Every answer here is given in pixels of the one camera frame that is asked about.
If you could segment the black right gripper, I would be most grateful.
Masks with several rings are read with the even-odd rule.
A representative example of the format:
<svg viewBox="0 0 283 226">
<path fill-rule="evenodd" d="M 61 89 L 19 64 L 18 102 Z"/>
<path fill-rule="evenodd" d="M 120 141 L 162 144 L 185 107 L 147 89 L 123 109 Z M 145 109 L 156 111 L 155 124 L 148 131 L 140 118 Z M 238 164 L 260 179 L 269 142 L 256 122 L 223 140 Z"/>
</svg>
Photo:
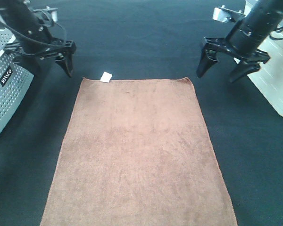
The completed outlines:
<svg viewBox="0 0 283 226">
<path fill-rule="evenodd" d="M 240 61 L 231 71 L 229 81 L 231 83 L 259 71 L 260 63 L 267 63 L 270 55 L 258 49 L 263 36 L 258 35 L 249 26 L 236 23 L 233 29 L 224 38 L 208 38 L 203 40 L 200 62 L 196 70 L 198 78 L 201 78 L 207 70 L 219 62 L 217 53 L 222 52 Z"/>
</svg>

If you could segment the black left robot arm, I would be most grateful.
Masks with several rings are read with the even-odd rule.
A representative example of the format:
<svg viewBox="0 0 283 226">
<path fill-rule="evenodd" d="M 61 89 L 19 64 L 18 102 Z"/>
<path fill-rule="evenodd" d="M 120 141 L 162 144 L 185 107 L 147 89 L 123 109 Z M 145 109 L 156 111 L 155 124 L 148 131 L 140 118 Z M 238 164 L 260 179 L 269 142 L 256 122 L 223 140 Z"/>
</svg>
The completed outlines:
<svg viewBox="0 0 283 226">
<path fill-rule="evenodd" d="M 76 44 L 67 39 L 57 11 L 51 7 L 34 9 L 28 0 L 0 0 L 0 24 L 16 38 L 3 49 L 13 55 L 15 64 L 33 75 L 41 73 L 41 61 L 50 60 L 71 78 Z"/>
</svg>

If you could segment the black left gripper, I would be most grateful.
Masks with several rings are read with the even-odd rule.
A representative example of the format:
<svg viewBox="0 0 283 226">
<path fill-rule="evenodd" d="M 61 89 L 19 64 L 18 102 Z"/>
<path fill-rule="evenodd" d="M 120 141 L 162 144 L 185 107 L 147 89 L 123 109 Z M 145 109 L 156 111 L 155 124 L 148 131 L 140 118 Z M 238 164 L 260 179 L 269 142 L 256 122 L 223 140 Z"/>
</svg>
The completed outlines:
<svg viewBox="0 0 283 226">
<path fill-rule="evenodd" d="M 5 26 L 16 36 L 16 41 L 6 44 L 4 51 L 14 57 L 14 63 L 24 60 L 47 60 L 53 59 L 71 78 L 73 75 L 73 54 L 76 51 L 76 44 L 72 40 L 52 38 L 50 43 L 38 41 L 20 32 Z"/>
</svg>

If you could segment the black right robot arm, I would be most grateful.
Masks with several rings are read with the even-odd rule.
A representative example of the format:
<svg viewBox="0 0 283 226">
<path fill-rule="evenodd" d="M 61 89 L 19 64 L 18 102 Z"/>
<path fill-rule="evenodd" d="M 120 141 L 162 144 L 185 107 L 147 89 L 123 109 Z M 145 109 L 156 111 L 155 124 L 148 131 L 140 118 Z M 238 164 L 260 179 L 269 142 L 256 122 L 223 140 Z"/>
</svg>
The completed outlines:
<svg viewBox="0 0 283 226">
<path fill-rule="evenodd" d="M 259 71 L 260 63 L 269 61 L 269 54 L 258 47 L 283 20 L 283 0 L 259 0 L 246 16 L 223 7 L 219 10 L 225 12 L 235 25 L 224 38 L 204 38 L 196 74 L 202 77 L 218 63 L 217 54 L 222 52 L 239 59 L 229 75 L 230 82 L 235 82 Z"/>
</svg>

